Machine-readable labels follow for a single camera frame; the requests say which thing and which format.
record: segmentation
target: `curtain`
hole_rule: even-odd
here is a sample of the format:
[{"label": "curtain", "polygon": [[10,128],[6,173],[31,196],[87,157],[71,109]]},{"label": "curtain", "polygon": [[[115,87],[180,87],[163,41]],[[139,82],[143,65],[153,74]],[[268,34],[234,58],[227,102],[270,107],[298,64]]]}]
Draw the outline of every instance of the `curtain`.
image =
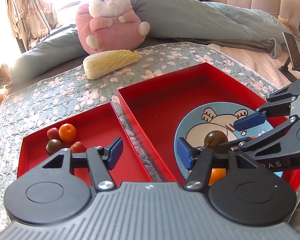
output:
[{"label": "curtain", "polygon": [[8,16],[14,37],[22,39],[26,50],[48,36],[58,23],[47,0],[8,0]]}]

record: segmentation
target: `red tray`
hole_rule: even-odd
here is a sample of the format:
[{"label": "red tray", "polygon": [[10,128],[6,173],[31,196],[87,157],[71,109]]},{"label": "red tray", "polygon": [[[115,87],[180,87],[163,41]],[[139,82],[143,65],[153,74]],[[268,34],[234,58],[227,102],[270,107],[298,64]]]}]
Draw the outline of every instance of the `red tray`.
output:
[{"label": "red tray", "polygon": [[[185,179],[175,160],[174,136],[181,120],[194,108],[211,102],[233,102],[255,110],[265,101],[208,63],[174,71],[118,90],[123,113],[165,181]],[[272,126],[286,120],[270,118]],[[300,170],[283,178],[297,190]]]},{"label": "red tray", "polygon": [[[117,185],[122,181],[152,181],[111,103],[97,106],[24,137],[20,150],[17,177],[22,176],[49,157],[45,149],[49,141],[47,131],[52,127],[59,128],[64,123],[70,123],[76,127],[76,141],[83,142],[87,148],[98,145],[107,146],[116,137],[122,137],[122,155],[115,168],[110,171]],[[88,169],[74,169],[74,175],[91,185]]]}]

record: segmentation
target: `floral bedspread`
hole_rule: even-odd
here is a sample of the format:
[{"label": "floral bedspread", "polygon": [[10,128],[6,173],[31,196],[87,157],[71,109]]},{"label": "floral bedspread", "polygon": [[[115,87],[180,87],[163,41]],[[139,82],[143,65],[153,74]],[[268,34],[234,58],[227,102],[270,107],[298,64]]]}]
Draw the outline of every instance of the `floral bedspread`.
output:
[{"label": "floral bedspread", "polygon": [[88,80],[81,65],[4,99],[0,113],[0,231],[9,223],[3,207],[3,193],[16,179],[24,136],[111,101],[149,173],[154,180],[160,181],[122,115],[117,89],[208,62],[262,97],[276,90],[256,72],[204,45],[179,42],[156,45],[138,52],[141,56],[139,62],[98,80]]}]

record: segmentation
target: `cartoon animal print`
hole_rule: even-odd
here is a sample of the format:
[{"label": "cartoon animal print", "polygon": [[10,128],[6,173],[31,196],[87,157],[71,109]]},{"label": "cartoon animal print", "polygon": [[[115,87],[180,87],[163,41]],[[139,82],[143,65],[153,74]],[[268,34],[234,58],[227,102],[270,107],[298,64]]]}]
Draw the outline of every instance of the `cartoon animal print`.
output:
[{"label": "cartoon animal print", "polygon": [[191,128],[186,136],[186,140],[192,147],[203,146],[204,138],[206,135],[214,130],[222,131],[227,137],[228,141],[237,140],[233,128],[234,121],[244,118],[248,115],[246,109],[241,109],[234,114],[221,114],[217,115],[212,108],[208,107],[203,111],[202,120],[207,123],[198,124]]}]

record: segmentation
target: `plush toy's face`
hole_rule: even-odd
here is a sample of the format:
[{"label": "plush toy's face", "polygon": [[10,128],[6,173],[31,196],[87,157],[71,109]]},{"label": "plush toy's face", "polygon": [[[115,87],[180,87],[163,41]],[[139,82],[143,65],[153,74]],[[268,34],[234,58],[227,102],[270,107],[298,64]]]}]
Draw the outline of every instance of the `plush toy's face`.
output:
[{"label": "plush toy's face", "polygon": [[89,3],[89,13],[92,17],[116,17],[130,9],[129,0],[93,0]]}]

